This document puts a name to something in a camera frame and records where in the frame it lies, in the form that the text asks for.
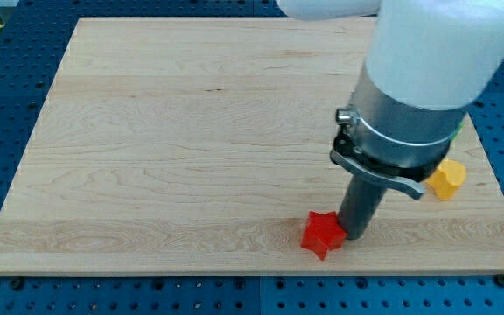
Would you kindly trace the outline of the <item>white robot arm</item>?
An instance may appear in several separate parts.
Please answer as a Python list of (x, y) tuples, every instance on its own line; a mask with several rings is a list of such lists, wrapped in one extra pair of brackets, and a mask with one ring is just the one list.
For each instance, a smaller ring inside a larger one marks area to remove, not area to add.
[(277, 0), (288, 17), (378, 16), (365, 59), (385, 95), (427, 109), (476, 99), (504, 60), (504, 0)]

